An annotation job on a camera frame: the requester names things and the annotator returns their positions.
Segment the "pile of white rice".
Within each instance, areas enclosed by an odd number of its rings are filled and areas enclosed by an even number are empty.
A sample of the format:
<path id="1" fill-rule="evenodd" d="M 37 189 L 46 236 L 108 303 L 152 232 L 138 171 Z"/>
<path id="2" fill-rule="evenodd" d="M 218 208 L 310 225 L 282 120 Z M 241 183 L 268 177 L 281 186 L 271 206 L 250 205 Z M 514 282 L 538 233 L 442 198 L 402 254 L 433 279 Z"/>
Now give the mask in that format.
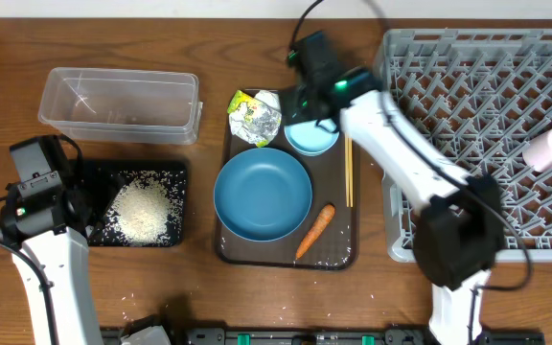
<path id="1" fill-rule="evenodd" d="M 183 170 L 121 171 L 125 185 L 104 215 L 98 244 L 170 247 L 181 242 L 187 176 Z"/>

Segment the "small light blue bowl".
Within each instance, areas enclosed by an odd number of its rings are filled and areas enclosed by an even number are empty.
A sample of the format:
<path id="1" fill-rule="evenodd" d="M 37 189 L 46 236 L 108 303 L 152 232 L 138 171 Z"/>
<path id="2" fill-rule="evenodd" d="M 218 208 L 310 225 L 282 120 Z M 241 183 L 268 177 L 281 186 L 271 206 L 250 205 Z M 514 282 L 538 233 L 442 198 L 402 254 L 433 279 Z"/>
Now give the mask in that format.
<path id="1" fill-rule="evenodd" d="M 317 156 L 329 150 L 337 141 L 339 131 L 331 119 L 319 124 L 308 121 L 285 127 L 285 136 L 290 145 L 306 156 Z"/>

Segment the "large blue plate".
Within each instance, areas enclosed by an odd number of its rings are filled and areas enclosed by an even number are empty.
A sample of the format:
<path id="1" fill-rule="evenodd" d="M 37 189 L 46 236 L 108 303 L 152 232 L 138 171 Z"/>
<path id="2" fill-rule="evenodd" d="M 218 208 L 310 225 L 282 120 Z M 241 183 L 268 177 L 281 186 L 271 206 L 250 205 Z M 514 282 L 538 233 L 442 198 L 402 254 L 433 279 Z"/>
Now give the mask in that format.
<path id="1" fill-rule="evenodd" d="M 220 170 L 213 192 L 220 222 L 252 242 L 275 242 L 294 232 L 307 217 L 312 198 L 304 166 L 272 148 L 235 155 Z"/>

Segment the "white pink cup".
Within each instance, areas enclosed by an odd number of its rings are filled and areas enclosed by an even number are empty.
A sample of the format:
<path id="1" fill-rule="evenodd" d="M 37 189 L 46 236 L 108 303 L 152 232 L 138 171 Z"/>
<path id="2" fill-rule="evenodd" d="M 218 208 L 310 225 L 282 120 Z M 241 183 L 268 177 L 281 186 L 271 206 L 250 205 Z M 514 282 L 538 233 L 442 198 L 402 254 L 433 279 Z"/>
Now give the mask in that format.
<path id="1" fill-rule="evenodd" d="M 552 169 L 552 129 L 531 140 L 522 157 L 535 172 Z"/>

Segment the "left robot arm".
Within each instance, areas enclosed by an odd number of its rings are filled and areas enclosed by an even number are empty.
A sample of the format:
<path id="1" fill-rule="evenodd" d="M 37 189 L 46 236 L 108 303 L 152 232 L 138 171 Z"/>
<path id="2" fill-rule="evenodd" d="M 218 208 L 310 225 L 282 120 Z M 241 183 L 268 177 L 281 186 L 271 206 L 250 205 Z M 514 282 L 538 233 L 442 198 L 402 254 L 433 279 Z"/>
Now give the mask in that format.
<path id="1" fill-rule="evenodd" d="M 105 344 L 89 282 L 86 228 L 93 202 L 82 160 L 71 162 L 64 135 L 38 136 L 10 148 L 19 180 L 0 211 L 0 239 L 23 281 L 38 344 Z"/>

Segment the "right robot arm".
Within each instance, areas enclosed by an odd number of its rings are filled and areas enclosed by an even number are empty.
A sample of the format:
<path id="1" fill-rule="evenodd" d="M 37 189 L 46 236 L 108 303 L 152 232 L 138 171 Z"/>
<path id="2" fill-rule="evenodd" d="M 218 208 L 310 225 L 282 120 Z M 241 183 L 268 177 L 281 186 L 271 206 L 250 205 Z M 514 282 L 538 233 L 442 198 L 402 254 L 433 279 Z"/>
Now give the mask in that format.
<path id="1" fill-rule="evenodd" d="M 413 255 L 432 284 L 429 330 L 440 344 L 473 344 L 482 291 L 505 245 L 497 182 L 434 148 L 382 82 L 365 67 L 347 69 L 322 32 L 294 36 L 287 65 L 298 82 L 279 93 L 285 123 L 333 120 L 402 189 L 416 214 Z"/>

